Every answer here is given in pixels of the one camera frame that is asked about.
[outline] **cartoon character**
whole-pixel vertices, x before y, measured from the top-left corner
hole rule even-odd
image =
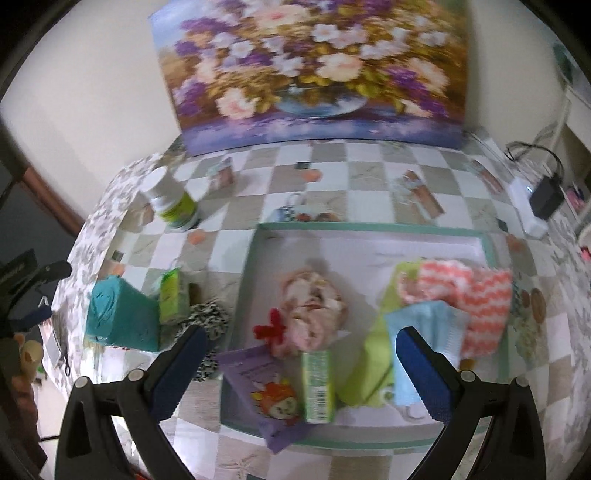
[[[273,381],[262,384],[252,383],[257,389],[251,393],[263,415],[272,419],[284,420],[287,426],[296,424],[299,419],[296,392],[291,388],[288,379],[281,379],[279,374],[273,376]]]

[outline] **purple package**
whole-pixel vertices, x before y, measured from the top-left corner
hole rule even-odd
[[[256,417],[273,453],[301,440],[314,427],[301,416],[296,392],[266,345],[220,353],[217,361],[240,400]]]

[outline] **green-rimmed tray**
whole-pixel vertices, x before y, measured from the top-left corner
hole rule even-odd
[[[243,271],[236,315],[228,334],[230,350],[259,344],[254,325],[266,324],[270,308],[279,304],[280,278],[309,265],[341,291],[348,304],[344,330],[350,335],[332,346],[337,386],[355,365],[366,333],[394,268],[401,261],[454,258],[496,267],[491,240],[485,233],[425,225],[341,222],[281,222],[258,226]],[[508,349],[504,337],[496,355],[479,361],[475,371],[483,380],[506,381]],[[285,362],[285,371],[301,392],[298,358]],[[256,421],[224,381],[220,399],[223,425],[258,436]],[[486,428],[483,421],[479,430]],[[430,418],[407,421],[391,406],[343,408],[335,422],[316,427],[304,445],[331,449],[402,449],[427,447],[441,431]]]

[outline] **pink stuffed toy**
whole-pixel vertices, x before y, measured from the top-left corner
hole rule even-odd
[[[266,339],[273,356],[324,350],[345,321],[347,306],[328,280],[309,268],[296,270],[281,283],[280,312],[272,312],[271,327],[256,326],[255,336]]]

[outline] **lime green cloth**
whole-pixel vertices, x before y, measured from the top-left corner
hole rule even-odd
[[[392,376],[392,344],[384,314],[402,308],[398,297],[397,277],[405,272],[410,278],[416,278],[421,262],[402,262],[397,265],[379,310],[378,318],[363,343],[361,355],[337,395],[347,405],[359,407],[381,407],[380,392],[394,383]]]

